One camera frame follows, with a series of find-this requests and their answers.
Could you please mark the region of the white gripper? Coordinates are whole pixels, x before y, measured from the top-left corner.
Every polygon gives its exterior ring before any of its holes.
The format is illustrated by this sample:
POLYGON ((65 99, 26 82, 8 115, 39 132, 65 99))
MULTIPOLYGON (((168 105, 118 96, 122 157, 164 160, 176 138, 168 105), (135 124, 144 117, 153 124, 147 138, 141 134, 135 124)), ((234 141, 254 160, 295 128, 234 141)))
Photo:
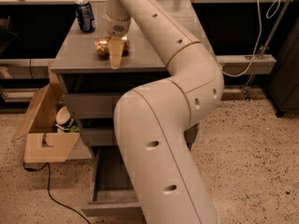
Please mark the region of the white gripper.
POLYGON ((104 29, 108 35, 112 36, 108 41, 109 61, 112 69, 118 69, 121 66, 121 56, 123 52, 124 42, 121 36, 125 36, 129 32, 131 18, 117 20, 112 18, 106 12, 104 13, 104 29))

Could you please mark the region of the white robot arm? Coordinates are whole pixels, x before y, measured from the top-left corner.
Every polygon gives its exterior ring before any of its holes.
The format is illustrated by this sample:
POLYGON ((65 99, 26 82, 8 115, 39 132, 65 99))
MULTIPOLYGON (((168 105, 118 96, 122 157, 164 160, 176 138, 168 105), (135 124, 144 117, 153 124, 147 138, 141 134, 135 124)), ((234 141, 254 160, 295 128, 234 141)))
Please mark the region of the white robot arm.
POLYGON ((121 156, 148 224, 220 224, 184 133, 217 107, 221 66, 155 0, 107 0, 112 24, 132 17, 169 72, 126 92, 114 111, 121 156))

